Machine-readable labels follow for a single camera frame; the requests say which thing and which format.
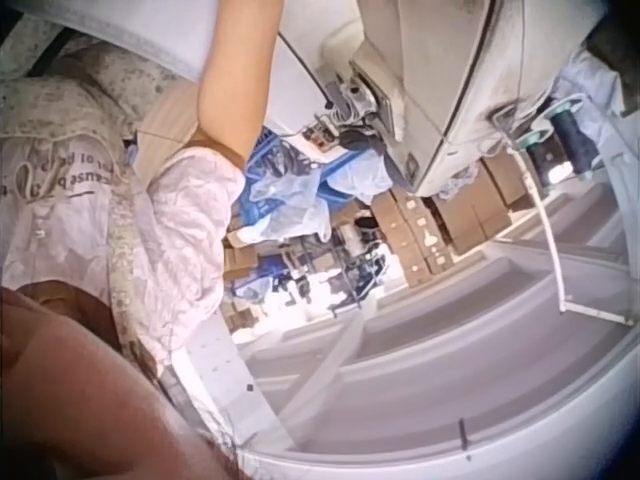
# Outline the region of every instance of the dark blue thread spool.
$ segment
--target dark blue thread spool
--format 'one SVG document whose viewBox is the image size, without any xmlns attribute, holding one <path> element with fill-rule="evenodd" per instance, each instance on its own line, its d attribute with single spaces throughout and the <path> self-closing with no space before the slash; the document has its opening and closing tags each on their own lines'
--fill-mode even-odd
<svg viewBox="0 0 640 480">
<path fill-rule="evenodd" d="M 593 140 L 580 130 L 573 114 L 582 107 L 582 101 L 579 97 L 569 97 L 555 103 L 542 116 L 550 122 L 558 136 L 573 172 L 581 180 L 588 180 L 592 177 L 592 168 L 600 152 Z"/>
<path fill-rule="evenodd" d="M 518 150 L 524 150 L 529 155 L 533 168 L 546 192 L 554 187 L 549 179 L 549 173 L 559 165 L 557 162 L 551 162 L 547 159 L 547 151 L 544 147 L 544 142 L 552 133 L 551 130 L 534 130 L 524 134 L 516 141 Z"/>
</svg>

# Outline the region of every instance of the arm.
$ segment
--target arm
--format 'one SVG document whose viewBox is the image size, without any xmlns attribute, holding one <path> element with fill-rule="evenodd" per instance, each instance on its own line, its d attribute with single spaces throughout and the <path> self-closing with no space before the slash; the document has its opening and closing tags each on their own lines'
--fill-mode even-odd
<svg viewBox="0 0 640 480">
<path fill-rule="evenodd" d="M 226 478 L 168 402 L 81 326 L 3 289 L 2 328 L 5 440 L 95 475 Z"/>
<path fill-rule="evenodd" d="M 243 169 L 260 135 L 284 0 L 219 0 L 213 44 L 189 146 L 208 146 Z"/>
</svg>

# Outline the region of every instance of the wire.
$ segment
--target wire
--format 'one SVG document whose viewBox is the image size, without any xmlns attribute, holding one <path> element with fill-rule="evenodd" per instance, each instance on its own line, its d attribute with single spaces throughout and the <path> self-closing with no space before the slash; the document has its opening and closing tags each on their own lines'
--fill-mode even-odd
<svg viewBox="0 0 640 480">
<path fill-rule="evenodd" d="M 318 87 L 318 90 L 320 90 L 320 92 L 322 92 L 322 95 L 324 96 L 324 99 L 327 101 L 327 104 L 333 105 L 333 102 L 331 101 L 331 98 L 329 97 L 329 94 L 327 93 L 327 91 L 324 89 L 324 87 L 320 83 L 320 80 L 318 80 L 318 77 L 316 77 L 316 75 L 309 68 L 309 65 L 307 65 L 307 63 L 302 59 L 300 54 L 293 48 L 291 43 L 289 43 L 289 40 L 287 40 L 287 38 L 284 36 L 284 34 L 282 32 L 280 32 L 280 31 L 278 32 L 278 37 L 280 37 L 280 39 L 282 40 L 282 43 L 284 43 L 287 46 L 287 48 L 289 49 L 291 54 L 294 57 L 296 57 L 296 60 L 298 60 L 298 62 L 302 66 L 302 68 L 305 69 L 305 71 L 307 72 L 307 75 L 309 75 L 309 77 L 311 77 L 311 80 L 313 80 L 313 83 L 316 84 L 316 87 Z"/>
<path fill-rule="evenodd" d="M 44 52 L 35 61 L 27 77 L 41 77 L 58 57 L 62 49 L 76 36 L 78 32 L 65 27 L 58 33 L 53 41 L 45 48 Z"/>
<path fill-rule="evenodd" d="M 515 113 L 513 115 L 513 122 L 511 128 L 515 126 L 516 118 L 518 118 L 518 101 L 520 100 L 520 94 L 522 93 L 522 80 L 524 78 L 524 50 L 526 46 L 526 37 L 527 37 L 527 20 L 525 18 L 526 15 L 526 2 L 525 0 L 520 0 L 520 5 L 522 7 L 522 14 L 520 15 L 522 33 L 520 35 L 520 73 L 518 75 L 518 86 L 516 89 L 516 105 L 515 105 Z"/>
</svg>

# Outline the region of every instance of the white sewing machine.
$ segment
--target white sewing machine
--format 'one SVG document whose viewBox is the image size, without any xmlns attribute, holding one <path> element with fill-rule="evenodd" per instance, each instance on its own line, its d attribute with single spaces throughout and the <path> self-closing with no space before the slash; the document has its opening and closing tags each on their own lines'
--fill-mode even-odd
<svg viewBox="0 0 640 480">
<path fill-rule="evenodd" d="M 192 80 L 216 14 L 215 0 L 9 3 Z M 542 102 L 604 12 L 600 0 L 289 0 L 266 125 L 324 161 L 338 143 L 384 147 L 394 179 L 431 195 L 498 142 L 492 111 L 517 102 L 517 124 Z"/>
</svg>

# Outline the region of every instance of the white surface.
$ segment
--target white surface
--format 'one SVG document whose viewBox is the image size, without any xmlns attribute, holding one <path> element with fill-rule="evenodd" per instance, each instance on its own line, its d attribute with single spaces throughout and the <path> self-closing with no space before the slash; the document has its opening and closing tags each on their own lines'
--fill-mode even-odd
<svg viewBox="0 0 640 480">
<path fill-rule="evenodd" d="M 396 5 L 396 15 L 392 9 L 380 14 L 380 3 Z M 541 103 L 603 14 L 599 0 L 363 0 L 361 5 L 365 35 L 384 59 L 381 68 L 401 77 L 405 89 L 405 137 L 392 156 L 404 172 L 407 155 L 413 154 L 419 169 L 410 183 L 425 197 L 500 140 L 487 121 L 493 109 L 520 100 L 524 115 Z M 368 21 L 376 14 L 382 18 Z"/>
<path fill-rule="evenodd" d="M 174 354 L 173 366 L 214 432 L 222 427 L 242 444 L 258 432 L 280 425 L 260 389 L 248 390 L 247 386 L 255 386 L 255 380 L 220 315 L 204 322 L 187 346 Z"/>
<path fill-rule="evenodd" d="M 289 385 L 284 392 L 281 408 L 278 409 L 278 417 L 287 430 L 293 430 L 293 424 L 301 413 L 309 410 L 309 405 L 314 400 L 331 391 L 331 385 L 336 380 L 340 367 L 345 362 L 353 359 L 362 343 L 363 319 L 356 318 L 341 332 L 333 345 L 326 351 L 316 356 L 316 362 L 308 371 L 303 371 Z M 276 430 L 259 434 L 251 443 L 251 449 L 262 452 L 280 452 L 285 449 L 295 448 L 287 436 L 281 437 L 282 431 Z"/>
<path fill-rule="evenodd" d="M 10 0 L 9 4 L 127 48 L 190 80 L 197 80 L 203 69 L 217 10 L 216 0 Z M 324 0 L 322 6 L 288 1 L 282 30 L 315 66 L 322 39 L 357 16 L 352 4 L 352 0 Z M 313 123 L 324 103 L 298 60 L 278 40 L 267 127 L 277 133 L 297 133 Z"/>
<path fill-rule="evenodd" d="M 637 343 L 634 347 L 604 378 L 563 408 L 511 436 L 472 443 L 468 452 L 348 467 L 330 461 L 320 464 L 273 456 L 252 458 L 268 471 L 277 472 L 277 478 L 292 480 L 592 478 L 594 470 L 611 458 L 613 449 L 628 433 L 629 422 L 640 407 L 640 347 Z"/>
</svg>

